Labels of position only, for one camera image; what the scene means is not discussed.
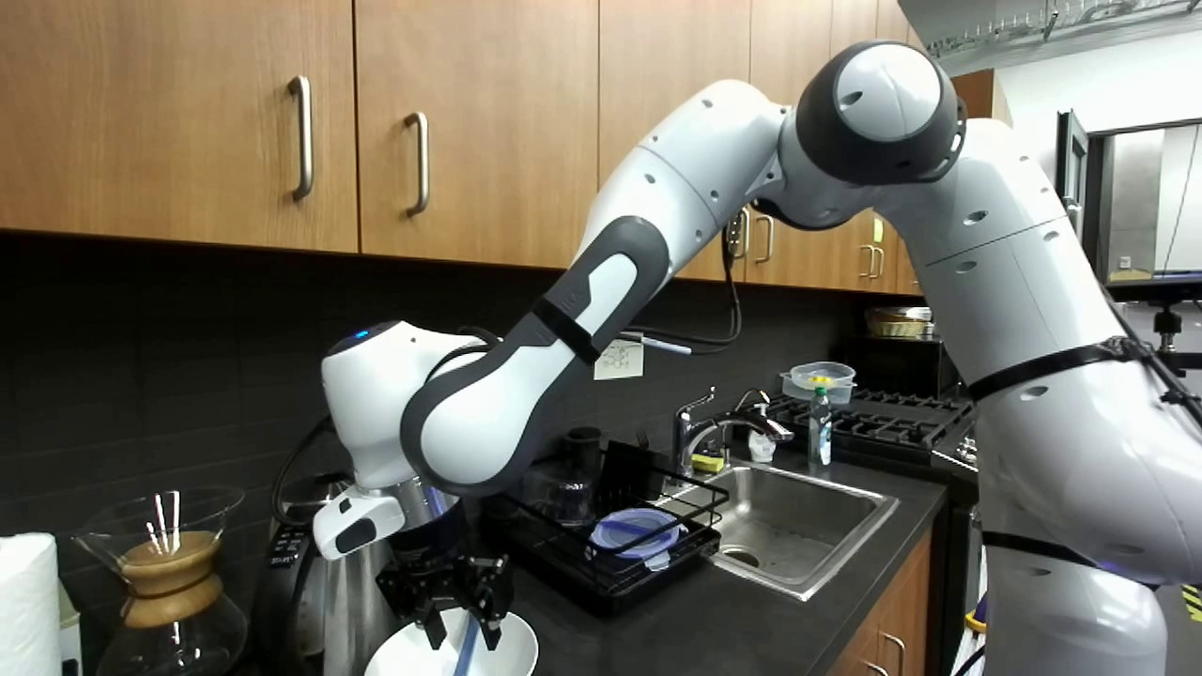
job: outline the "white wall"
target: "white wall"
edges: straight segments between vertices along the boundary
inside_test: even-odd
[[[997,72],[997,116],[1053,176],[1057,112],[1087,132],[1202,116],[1202,33],[1132,40]]]

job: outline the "stainless steel sink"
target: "stainless steel sink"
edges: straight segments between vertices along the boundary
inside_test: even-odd
[[[709,484],[727,492],[720,509],[696,515],[720,532],[712,565],[800,603],[815,598],[896,509],[895,496],[776,466],[731,466]],[[691,515],[709,496],[682,484],[660,509]]]

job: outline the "metal container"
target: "metal container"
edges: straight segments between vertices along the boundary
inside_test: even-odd
[[[909,308],[869,308],[865,327],[873,337],[888,342],[936,342],[936,313],[924,303]]]

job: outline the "pour-over coffee maker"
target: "pour-over coffee maker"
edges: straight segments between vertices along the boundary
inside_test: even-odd
[[[227,484],[163,489],[83,527],[74,540],[126,585],[98,676],[220,676],[235,666],[249,620],[227,598],[214,565],[242,501]]]

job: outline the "bottle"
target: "bottle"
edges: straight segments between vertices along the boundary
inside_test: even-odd
[[[809,466],[810,474],[825,474],[829,469],[829,396],[825,388],[815,388],[815,405],[810,405],[810,417],[809,417]]]

